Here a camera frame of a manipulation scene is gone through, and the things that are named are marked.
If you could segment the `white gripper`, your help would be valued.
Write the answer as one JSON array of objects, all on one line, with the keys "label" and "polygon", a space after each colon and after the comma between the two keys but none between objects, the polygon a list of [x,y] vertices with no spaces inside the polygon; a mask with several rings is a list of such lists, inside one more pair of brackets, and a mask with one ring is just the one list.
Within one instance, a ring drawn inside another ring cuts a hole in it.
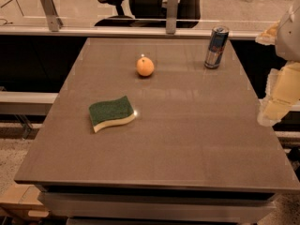
[{"label": "white gripper", "polygon": [[265,46],[274,45],[276,41],[277,56],[292,60],[281,69],[272,68],[267,77],[257,121],[271,127],[300,99],[300,63],[294,62],[300,61],[300,0],[294,0],[280,22],[256,36],[255,41]]}]

